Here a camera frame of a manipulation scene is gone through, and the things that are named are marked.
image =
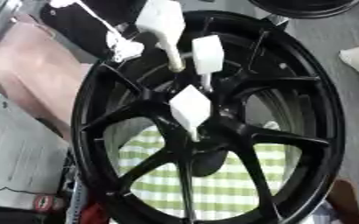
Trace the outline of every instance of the white bracket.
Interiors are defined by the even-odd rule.
[[[104,19],[100,18],[94,13],[82,0],[52,0],[50,5],[53,8],[63,8],[71,4],[77,3],[86,11],[91,17],[96,18],[109,30],[107,35],[107,42],[109,47],[114,51],[114,61],[120,63],[124,60],[130,60],[141,56],[144,50],[144,45],[135,41],[124,38],[121,33],[109,24]]]
[[[172,116],[187,130],[193,141],[199,141],[197,128],[211,116],[211,101],[192,85],[170,100]]]
[[[141,32],[152,32],[165,50],[170,68],[179,73],[185,64],[177,48],[185,29],[185,20],[179,2],[172,0],[148,0],[138,15],[136,26]]]
[[[194,66],[201,76],[201,85],[212,92],[211,75],[223,69],[224,50],[217,35],[195,38],[192,41]]]

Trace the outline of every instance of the wheel spoke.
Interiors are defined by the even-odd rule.
[[[185,217],[187,223],[194,223],[196,215],[194,213],[194,198],[192,186],[192,166],[189,160],[180,159],[177,163],[179,169],[179,180],[182,188],[182,197],[185,204]]]
[[[313,87],[319,77],[277,77],[277,78],[246,78],[230,91],[228,98],[243,98],[265,89],[304,89]]]
[[[243,143],[242,148],[240,150],[236,150],[235,153],[247,168],[248,173],[256,186],[258,198],[260,200],[260,211],[264,216],[274,215],[275,219],[281,220],[281,215],[272,200],[270,187],[267,184],[265,175],[253,146],[250,143]]]
[[[84,131],[97,131],[102,132],[113,123],[118,123],[126,119],[131,119],[142,115],[145,109],[145,101],[134,101],[128,105],[122,106],[114,112],[96,118],[94,121],[85,124],[82,128]]]
[[[300,136],[282,130],[263,129],[255,126],[249,127],[254,142],[265,144],[286,144],[296,146],[300,150],[309,153],[319,153],[317,148],[329,147],[329,141],[316,137]]]
[[[140,177],[144,176],[148,172],[155,170],[161,165],[172,162],[172,154],[168,152],[165,148],[155,152],[152,156],[148,157],[141,164],[133,167],[130,171],[125,173],[120,178],[120,188],[121,192],[127,192],[133,182],[135,182]]]
[[[221,117],[219,126],[220,130],[226,133],[226,138],[231,139],[237,145],[232,151],[241,159],[256,186],[260,200],[259,209],[263,216],[273,215],[276,220],[280,221],[282,217],[272,200],[270,187],[267,184],[257,154],[253,148],[251,141],[252,133],[248,125],[236,122],[233,119]]]
[[[112,66],[109,66],[105,63],[103,63],[102,66],[108,68],[110,70],[110,72],[112,72],[110,75],[112,75],[116,81],[118,81],[119,83],[124,85],[134,95],[140,95],[143,92],[144,87],[137,81],[126,78],[122,73],[117,71]]]

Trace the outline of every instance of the checkered tablecloth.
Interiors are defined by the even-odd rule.
[[[126,173],[153,153],[165,141],[156,126],[144,129],[119,151],[119,171]],[[270,189],[276,193],[283,182],[285,146],[258,144],[256,152]],[[258,205],[256,187],[249,173],[234,154],[229,153],[223,167],[205,178],[193,178],[194,207],[198,219],[219,220],[243,214]],[[180,179],[174,164],[166,164],[137,180],[131,191],[158,210],[183,217]]]

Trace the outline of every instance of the wheel rim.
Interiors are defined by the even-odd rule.
[[[289,18],[328,18],[350,10],[359,0],[337,1],[291,1],[250,0],[256,6],[274,14]]]
[[[201,127],[201,133],[204,133],[204,139],[207,140],[190,142],[187,133],[171,117],[167,104],[184,86],[190,82],[198,83],[194,78],[196,75],[189,68],[191,66],[177,76],[185,76],[186,79],[178,78],[164,91],[156,91],[154,88],[157,85],[172,80],[174,76],[166,68],[165,55],[161,51],[147,51],[144,57],[122,65],[100,61],[84,80],[74,106],[74,155],[83,181],[110,215],[124,223],[298,223],[326,196],[342,161],[344,120],[334,86],[308,51],[295,39],[265,22],[218,11],[190,12],[186,14],[186,21],[188,26],[179,48],[185,53],[188,65],[192,61],[186,52],[190,52],[190,40],[195,37],[218,34],[226,51],[225,71],[222,72],[224,78],[214,80],[214,93],[219,94],[208,96],[214,105],[213,119],[209,119]],[[286,63],[290,68],[289,72],[276,76],[260,72],[263,69],[257,65],[260,57],[263,57],[260,52],[263,55],[271,53],[273,57],[270,60],[276,60],[278,64]],[[125,87],[122,95],[127,91],[126,93],[136,95],[137,99],[113,110],[108,105],[113,101],[118,104],[119,100],[110,98],[116,83]],[[265,89],[279,89],[282,92],[287,90],[311,96],[316,121],[313,136],[294,135],[247,124],[238,107],[239,99]],[[151,119],[162,133],[166,147],[119,177],[109,163],[102,135],[110,124],[132,117]],[[179,143],[183,147],[175,150],[172,146],[178,148]],[[230,150],[248,168],[256,184],[260,204],[258,208],[230,219],[197,220],[191,197],[189,160],[192,153],[200,152],[200,149],[206,147],[215,149],[216,147],[210,146],[221,143],[229,145]],[[302,149],[299,168],[273,197],[260,171],[252,143],[289,144]],[[179,167],[186,213],[184,219],[147,206],[129,190],[131,183],[140,175],[169,162],[174,162]]]

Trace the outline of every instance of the white foam block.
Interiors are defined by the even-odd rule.
[[[149,0],[138,15],[136,26],[141,31],[153,32],[164,42],[176,45],[185,29],[179,2]]]
[[[194,39],[192,49],[197,74],[212,74],[223,69],[224,50],[217,35]]]
[[[185,68],[177,48],[178,41],[185,29],[185,20],[179,2],[171,0],[149,0],[141,10],[136,21],[137,28],[152,32],[166,51],[173,71]]]
[[[211,115],[211,101],[189,85],[170,100],[172,116],[197,141],[197,128]]]

